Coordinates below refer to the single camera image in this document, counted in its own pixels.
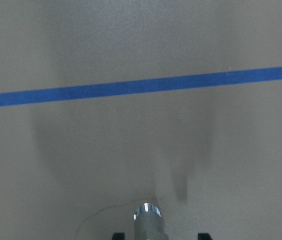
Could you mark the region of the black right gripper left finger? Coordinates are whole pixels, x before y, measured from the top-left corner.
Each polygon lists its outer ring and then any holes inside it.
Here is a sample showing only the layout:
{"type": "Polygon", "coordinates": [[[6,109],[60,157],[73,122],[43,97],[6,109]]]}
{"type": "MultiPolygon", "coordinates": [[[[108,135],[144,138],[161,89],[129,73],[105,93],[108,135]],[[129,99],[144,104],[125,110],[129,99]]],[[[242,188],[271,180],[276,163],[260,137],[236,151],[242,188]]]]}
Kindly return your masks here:
{"type": "Polygon", "coordinates": [[[125,233],[124,232],[115,232],[113,234],[113,240],[125,240],[125,233]]]}

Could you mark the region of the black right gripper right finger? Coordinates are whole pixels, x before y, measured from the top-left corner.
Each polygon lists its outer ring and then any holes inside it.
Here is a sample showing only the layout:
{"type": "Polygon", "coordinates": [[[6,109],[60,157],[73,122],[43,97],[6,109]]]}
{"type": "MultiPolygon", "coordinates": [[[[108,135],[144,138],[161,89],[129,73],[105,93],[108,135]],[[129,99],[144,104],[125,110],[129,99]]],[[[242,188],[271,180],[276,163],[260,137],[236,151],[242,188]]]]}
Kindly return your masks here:
{"type": "Polygon", "coordinates": [[[200,232],[197,235],[197,240],[210,240],[210,234],[206,232],[200,232]]]}

